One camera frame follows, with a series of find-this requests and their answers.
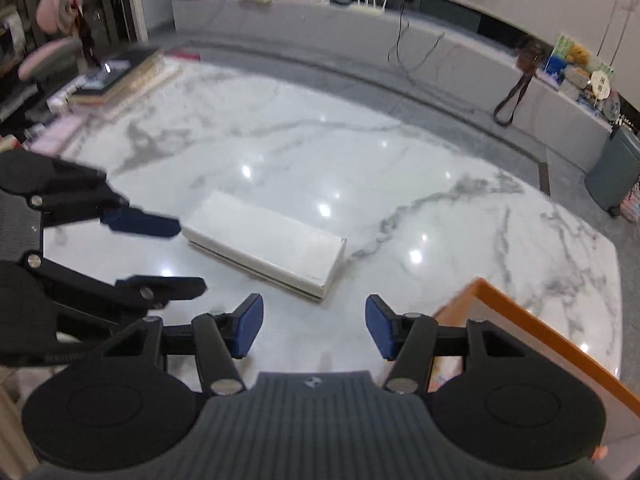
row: teddy bear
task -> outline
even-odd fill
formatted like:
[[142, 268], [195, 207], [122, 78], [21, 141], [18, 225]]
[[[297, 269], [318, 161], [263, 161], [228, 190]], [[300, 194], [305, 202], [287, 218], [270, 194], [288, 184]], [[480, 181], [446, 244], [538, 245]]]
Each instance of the teddy bear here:
[[566, 55], [566, 60], [577, 66], [586, 66], [591, 54], [580, 43], [574, 43]]

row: marble floor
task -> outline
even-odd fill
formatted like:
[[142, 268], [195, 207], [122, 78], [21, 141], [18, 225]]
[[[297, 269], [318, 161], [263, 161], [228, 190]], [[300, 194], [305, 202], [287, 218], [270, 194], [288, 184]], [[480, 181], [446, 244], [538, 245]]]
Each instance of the marble floor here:
[[637, 225], [622, 218], [610, 218], [593, 202], [584, 187], [582, 171], [535, 140], [523, 138], [518, 132], [511, 135], [510, 132], [496, 129], [483, 131], [460, 122], [453, 124], [449, 117], [424, 102], [391, 92], [381, 85], [370, 84], [362, 78], [340, 75], [339, 70], [327, 71], [273, 57], [207, 46], [202, 42], [190, 41], [171, 30], [152, 35], [151, 41], [166, 49], [179, 47], [198, 53], [203, 61], [319, 89], [373, 108], [404, 123], [426, 128], [458, 145], [466, 153], [483, 158], [534, 187], [540, 188], [540, 162], [546, 162], [551, 198], [607, 236], [618, 250], [623, 309], [620, 375], [625, 384], [640, 393], [640, 285], [636, 283], [640, 276], [640, 230]]
[[[534, 182], [433, 134], [466, 135], [464, 124], [435, 114], [420, 128], [376, 110], [383, 102], [363, 106], [210, 61], [167, 60], [180, 70], [174, 80], [117, 120], [86, 124], [63, 156], [104, 168], [147, 210], [187, 219], [215, 190], [345, 238], [327, 297], [312, 302], [183, 237], [114, 235], [96, 222], [47, 230], [47, 258], [108, 283], [138, 273], [203, 277], [207, 294], [158, 311], [167, 324], [262, 294], [264, 323], [242, 362], [248, 384], [258, 370], [369, 370], [379, 380], [388, 367], [366, 329], [364, 299], [377, 293], [399, 312], [433, 314], [477, 276], [620, 373], [613, 245]], [[197, 386], [193, 362], [172, 364]]]

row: white marble tile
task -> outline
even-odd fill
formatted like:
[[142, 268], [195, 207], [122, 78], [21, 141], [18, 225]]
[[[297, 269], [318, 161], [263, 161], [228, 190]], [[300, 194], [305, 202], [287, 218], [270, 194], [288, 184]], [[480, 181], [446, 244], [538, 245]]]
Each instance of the white marble tile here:
[[[89, 127], [66, 155], [106, 168], [115, 189], [149, 210], [186, 218], [215, 189], [346, 237], [347, 263], [328, 297], [301, 298], [182, 237], [117, 235], [96, 222], [49, 230], [47, 257], [108, 282], [202, 276], [209, 291], [171, 304], [167, 324], [261, 293], [264, 325], [241, 364], [249, 381], [258, 369], [367, 369], [378, 378], [385, 367], [365, 327], [367, 295], [432, 314], [476, 276], [617, 373], [616, 250], [588, 225], [426, 130], [263, 76], [183, 65], [115, 124]], [[180, 376], [197, 384], [189, 364]]]

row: pink cushion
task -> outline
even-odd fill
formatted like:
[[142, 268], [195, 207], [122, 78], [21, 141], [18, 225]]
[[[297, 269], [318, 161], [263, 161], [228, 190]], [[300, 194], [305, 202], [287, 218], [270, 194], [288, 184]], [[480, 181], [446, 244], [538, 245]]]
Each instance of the pink cushion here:
[[49, 41], [21, 63], [18, 78], [20, 81], [27, 81], [46, 72], [44, 68], [53, 70], [56, 65], [63, 65], [66, 59], [73, 59], [81, 50], [82, 41], [75, 36]]
[[60, 8], [59, 0], [40, 0], [36, 10], [36, 22], [47, 34], [55, 34], [58, 30], [56, 13]]
[[74, 22], [70, 0], [40, 0], [36, 22], [47, 34], [55, 34], [58, 30], [69, 34]]

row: book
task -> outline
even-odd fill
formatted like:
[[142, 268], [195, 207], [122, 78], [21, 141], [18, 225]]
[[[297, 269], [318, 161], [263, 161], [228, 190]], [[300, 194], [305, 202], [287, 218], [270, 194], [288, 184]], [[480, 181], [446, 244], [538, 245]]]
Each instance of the book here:
[[104, 105], [162, 61], [162, 50], [134, 48], [103, 62], [68, 98], [70, 104]]
[[174, 64], [157, 63], [156, 67], [148, 70], [139, 79], [132, 81], [126, 90], [120, 92], [114, 99], [101, 106], [87, 104], [70, 104], [69, 111], [74, 115], [85, 117], [100, 117], [105, 121], [119, 118], [138, 99], [153, 92], [159, 86], [167, 83], [178, 75], [182, 69]]

